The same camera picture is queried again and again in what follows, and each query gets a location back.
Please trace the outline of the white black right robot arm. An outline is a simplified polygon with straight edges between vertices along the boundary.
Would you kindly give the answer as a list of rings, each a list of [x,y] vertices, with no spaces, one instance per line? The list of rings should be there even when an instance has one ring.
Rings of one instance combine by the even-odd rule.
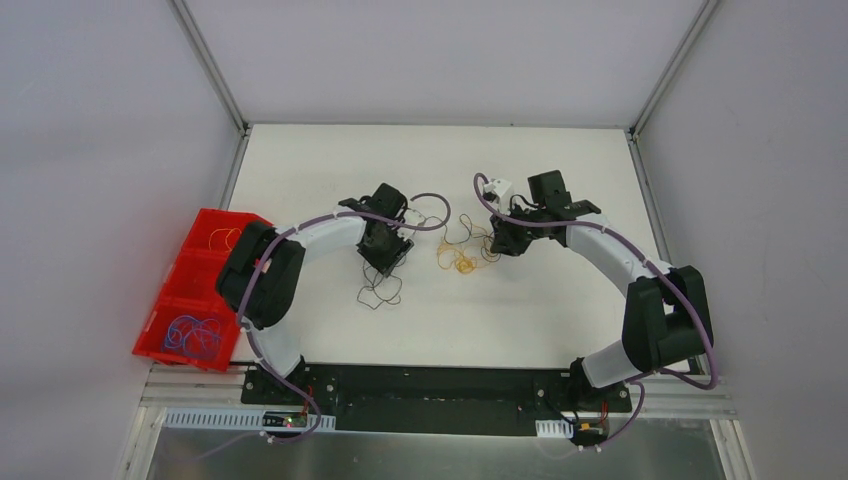
[[[491,250],[517,257],[536,240],[552,240],[578,254],[624,297],[618,340],[569,368],[567,398],[583,410],[595,408],[613,387],[703,355],[715,362],[705,282],[693,266],[654,261],[612,227],[589,200],[576,200],[558,170],[529,177],[530,195],[510,182],[478,173],[476,196],[490,212]]]

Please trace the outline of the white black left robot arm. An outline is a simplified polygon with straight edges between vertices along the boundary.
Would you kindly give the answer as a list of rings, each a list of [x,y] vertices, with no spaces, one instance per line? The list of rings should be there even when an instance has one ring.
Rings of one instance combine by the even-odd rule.
[[[281,404],[297,402],[305,378],[299,341],[288,332],[303,266],[340,249],[355,248],[365,264],[387,276],[414,246],[402,236],[408,199],[383,183],[372,195],[340,201],[329,213],[289,227],[249,223],[231,250],[215,289],[237,314],[257,363],[270,373],[266,389]]]

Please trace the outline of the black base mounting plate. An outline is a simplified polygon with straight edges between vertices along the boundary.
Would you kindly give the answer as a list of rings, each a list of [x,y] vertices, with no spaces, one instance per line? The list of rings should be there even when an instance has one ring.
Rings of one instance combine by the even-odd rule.
[[[632,410],[623,384],[590,392],[562,369],[303,362],[287,379],[249,366],[242,403],[300,408],[309,395],[342,431],[490,436],[531,436],[537,422],[566,414],[589,421]]]

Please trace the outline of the red plastic compartment bin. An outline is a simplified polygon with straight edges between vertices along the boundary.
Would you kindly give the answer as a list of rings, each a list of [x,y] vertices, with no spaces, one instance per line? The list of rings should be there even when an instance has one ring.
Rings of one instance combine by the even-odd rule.
[[[224,372],[240,336],[216,292],[218,275],[253,213],[203,208],[165,277],[132,353],[164,365]]]

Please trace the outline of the aluminium frame rail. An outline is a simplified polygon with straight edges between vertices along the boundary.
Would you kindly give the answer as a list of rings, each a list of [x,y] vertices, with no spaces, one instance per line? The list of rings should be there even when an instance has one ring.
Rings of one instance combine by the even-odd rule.
[[[736,419],[737,408],[724,379],[702,390],[672,375],[640,380],[646,394],[639,417],[662,419]]]

